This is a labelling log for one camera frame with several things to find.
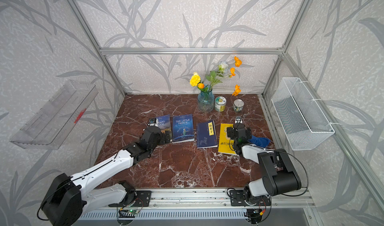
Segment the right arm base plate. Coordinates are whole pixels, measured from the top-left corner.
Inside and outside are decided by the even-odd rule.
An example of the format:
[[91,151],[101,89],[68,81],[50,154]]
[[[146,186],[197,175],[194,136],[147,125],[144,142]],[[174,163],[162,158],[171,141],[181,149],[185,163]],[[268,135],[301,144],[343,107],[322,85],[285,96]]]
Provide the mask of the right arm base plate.
[[250,206],[250,207],[269,207],[271,206],[271,199],[269,195],[257,196],[252,195],[248,196],[244,193],[244,190],[236,190],[234,188],[229,188],[226,190],[227,196],[230,198],[231,206],[240,207],[240,206]]

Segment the blue cloth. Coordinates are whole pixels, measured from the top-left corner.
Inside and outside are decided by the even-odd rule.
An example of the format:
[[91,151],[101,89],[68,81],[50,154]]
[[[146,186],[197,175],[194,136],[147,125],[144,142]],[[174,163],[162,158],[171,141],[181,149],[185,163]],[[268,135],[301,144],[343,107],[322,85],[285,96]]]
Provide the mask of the blue cloth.
[[251,139],[249,139],[249,142],[251,144],[255,144],[256,146],[259,146],[261,148],[267,148],[268,145],[271,143],[271,140],[264,137],[255,137],[252,136]]

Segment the Little Prince blue book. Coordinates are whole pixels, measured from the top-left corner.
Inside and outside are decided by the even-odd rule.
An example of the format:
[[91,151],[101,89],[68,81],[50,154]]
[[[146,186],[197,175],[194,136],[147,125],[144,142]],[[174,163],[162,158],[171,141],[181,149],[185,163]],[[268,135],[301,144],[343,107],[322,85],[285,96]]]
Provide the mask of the Little Prince blue book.
[[193,115],[173,116],[173,143],[191,142],[195,139]]

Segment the dark navy Chinese book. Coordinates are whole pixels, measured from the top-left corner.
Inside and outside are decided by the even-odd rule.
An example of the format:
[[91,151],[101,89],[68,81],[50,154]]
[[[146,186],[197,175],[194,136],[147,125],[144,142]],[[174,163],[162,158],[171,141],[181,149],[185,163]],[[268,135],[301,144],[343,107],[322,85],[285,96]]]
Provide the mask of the dark navy Chinese book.
[[215,148],[218,146],[214,120],[197,124],[197,148]]

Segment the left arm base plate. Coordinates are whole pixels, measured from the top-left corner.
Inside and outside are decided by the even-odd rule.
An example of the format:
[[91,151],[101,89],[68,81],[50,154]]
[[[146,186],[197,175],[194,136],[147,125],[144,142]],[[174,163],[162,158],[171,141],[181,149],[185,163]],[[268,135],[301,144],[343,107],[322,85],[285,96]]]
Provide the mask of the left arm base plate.
[[108,207],[148,207],[151,199],[151,191],[128,192],[121,202],[109,204]]

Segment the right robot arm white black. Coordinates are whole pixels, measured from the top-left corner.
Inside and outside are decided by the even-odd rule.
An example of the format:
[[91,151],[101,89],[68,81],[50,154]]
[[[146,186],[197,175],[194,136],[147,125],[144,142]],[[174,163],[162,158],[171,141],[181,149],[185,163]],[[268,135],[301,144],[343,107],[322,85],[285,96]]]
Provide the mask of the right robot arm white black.
[[256,204],[262,197],[283,195],[302,188],[301,179],[284,149],[268,149],[270,140],[252,136],[241,122],[227,128],[230,148],[239,156],[257,163],[261,178],[249,182],[243,190],[244,200]]

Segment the yellow book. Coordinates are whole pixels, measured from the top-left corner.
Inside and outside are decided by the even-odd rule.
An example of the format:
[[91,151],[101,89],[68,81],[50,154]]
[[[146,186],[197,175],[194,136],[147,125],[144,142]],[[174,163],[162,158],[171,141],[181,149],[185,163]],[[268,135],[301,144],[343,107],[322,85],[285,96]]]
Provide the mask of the yellow book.
[[220,125],[220,136],[219,136],[219,145],[218,152],[222,154],[235,155],[236,152],[233,150],[233,140],[231,140],[227,135],[227,129],[232,128],[233,124],[221,124]]

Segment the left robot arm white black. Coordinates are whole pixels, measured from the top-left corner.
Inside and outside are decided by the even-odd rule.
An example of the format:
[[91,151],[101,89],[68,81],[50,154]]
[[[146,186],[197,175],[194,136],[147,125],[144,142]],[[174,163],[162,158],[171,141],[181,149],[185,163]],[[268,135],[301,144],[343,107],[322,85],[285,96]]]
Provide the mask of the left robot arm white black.
[[43,212],[54,226],[71,226],[90,211],[134,203],[136,190],[127,181],[102,189],[97,186],[149,158],[157,146],[170,143],[170,137],[169,131],[162,132],[157,126],[149,126],[138,141],[126,145],[101,163],[71,176],[65,173],[56,176],[38,211]]

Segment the Animal Farm book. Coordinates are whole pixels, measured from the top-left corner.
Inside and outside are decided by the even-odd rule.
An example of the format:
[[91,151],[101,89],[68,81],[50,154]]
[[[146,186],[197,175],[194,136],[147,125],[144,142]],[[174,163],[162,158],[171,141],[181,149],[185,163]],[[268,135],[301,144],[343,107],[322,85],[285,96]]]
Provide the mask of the Animal Farm book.
[[161,131],[166,134],[169,141],[172,142],[172,126],[171,126],[171,117],[170,115],[164,115],[160,117],[156,117],[158,121],[158,127]]

